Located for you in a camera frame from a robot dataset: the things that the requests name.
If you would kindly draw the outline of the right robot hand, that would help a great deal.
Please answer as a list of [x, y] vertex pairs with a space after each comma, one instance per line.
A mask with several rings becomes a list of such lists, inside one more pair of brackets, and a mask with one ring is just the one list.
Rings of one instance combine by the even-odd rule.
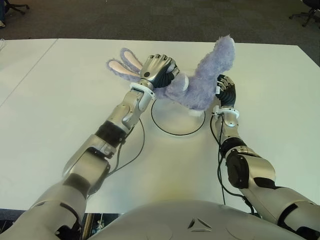
[[220, 101], [220, 106], [234, 107], [236, 102], [236, 86], [232, 79], [226, 75], [220, 74], [217, 77], [217, 86], [219, 92], [215, 96]]

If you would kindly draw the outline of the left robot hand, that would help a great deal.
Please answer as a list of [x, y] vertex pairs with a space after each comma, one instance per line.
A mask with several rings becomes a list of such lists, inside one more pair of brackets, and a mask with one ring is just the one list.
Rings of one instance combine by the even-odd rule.
[[175, 60], [167, 55], [150, 55], [140, 71], [139, 83], [151, 84], [152, 89], [164, 88], [171, 84], [180, 73]]

